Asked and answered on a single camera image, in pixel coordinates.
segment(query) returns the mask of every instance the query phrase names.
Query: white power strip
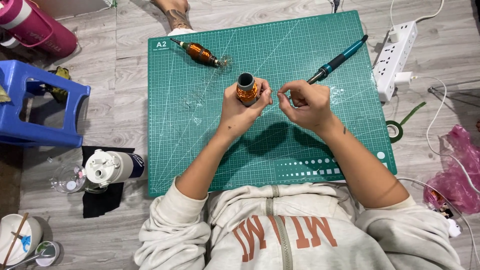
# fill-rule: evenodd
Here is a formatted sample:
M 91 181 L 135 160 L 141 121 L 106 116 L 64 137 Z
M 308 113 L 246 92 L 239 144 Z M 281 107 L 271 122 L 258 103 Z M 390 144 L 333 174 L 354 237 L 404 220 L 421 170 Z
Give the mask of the white power strip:
M 400 34 L 399 41 L 392 43 L 390 37 L 387 39 L 373 69 L 380 101 L 392 98 L 396 74 L 403 71 L 417 37 L 415 21 L 395 25 L 395 30 Z

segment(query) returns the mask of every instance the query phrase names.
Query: cutting mat grid lines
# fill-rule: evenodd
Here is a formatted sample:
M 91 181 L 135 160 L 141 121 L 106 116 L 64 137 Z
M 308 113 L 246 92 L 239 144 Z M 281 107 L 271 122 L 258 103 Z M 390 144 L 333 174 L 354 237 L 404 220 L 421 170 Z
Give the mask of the cutting mat grid lines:
M 226 69 L 194 62 L 168 37 L 148 40 L 149 195 L 165 194 L 215 133 L 223 89 L 242 72 L 267 79 L 274 92 L 310 78 L 363 36 L 356 11 L 177 36 L 233 59 Z M 332 111 L 394 174 L 396 166 L 366 46 L 321 82 Z M 315 134 L 267 107 L 224 155 L 210 191 L 243 185 L 344 179 Z

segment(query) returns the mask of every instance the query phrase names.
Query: spoon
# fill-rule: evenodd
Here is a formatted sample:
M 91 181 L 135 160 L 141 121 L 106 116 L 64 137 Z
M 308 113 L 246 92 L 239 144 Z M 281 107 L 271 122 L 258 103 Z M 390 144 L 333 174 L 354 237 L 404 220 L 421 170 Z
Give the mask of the spoon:
M 43 249 L 42 251 L 38 252 L 37 254 L 35 254 L 34 256 L 26 259 L 26 260 L 23 260 L 17 264 L 14 264 L 8 268 L 6 268 L 5 270 L 11 270 L 21 264 L 24 264 L 24 263 L 27 263 L 31 260 L 34 260 L 34 259 L 42 259 L 42 258 L 53 258 L 55 257 L 55 247 L 52 246 L 52 245 L 49 245 L 47 246 L 45 249 Z

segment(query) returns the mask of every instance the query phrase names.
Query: pink water bottle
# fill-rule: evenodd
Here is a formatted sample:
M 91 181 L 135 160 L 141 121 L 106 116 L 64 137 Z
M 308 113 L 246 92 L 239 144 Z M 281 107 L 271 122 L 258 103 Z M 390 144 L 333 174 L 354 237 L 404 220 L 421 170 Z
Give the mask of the pink water bottle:
M 30 0 L 0 0 L 0 27 L 26 47 L 39 47 L 63 58 L 77 47 L 76 36 Z

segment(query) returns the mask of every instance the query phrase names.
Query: foot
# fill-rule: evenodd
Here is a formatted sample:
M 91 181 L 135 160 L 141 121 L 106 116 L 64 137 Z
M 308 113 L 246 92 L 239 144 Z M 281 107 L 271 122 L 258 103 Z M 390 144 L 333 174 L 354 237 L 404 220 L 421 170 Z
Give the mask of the foot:
M 187 0 L 155 0 L 155 3 L 167 16 L 171 30 L 175 28 L 192 28 L 186 15 L 188 9 Z

